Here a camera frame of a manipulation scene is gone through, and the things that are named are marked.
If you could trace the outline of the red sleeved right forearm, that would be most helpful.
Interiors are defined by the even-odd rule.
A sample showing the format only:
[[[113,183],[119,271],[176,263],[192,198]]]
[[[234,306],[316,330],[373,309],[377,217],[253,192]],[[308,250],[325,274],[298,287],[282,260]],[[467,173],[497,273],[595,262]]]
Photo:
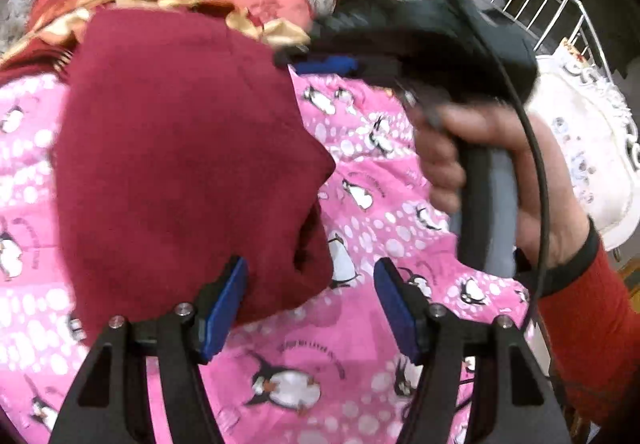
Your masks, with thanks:
[[[537,306],[578,414],[620,430],[639,411],[639,314],[596,227],[568,261],[548,269]]]

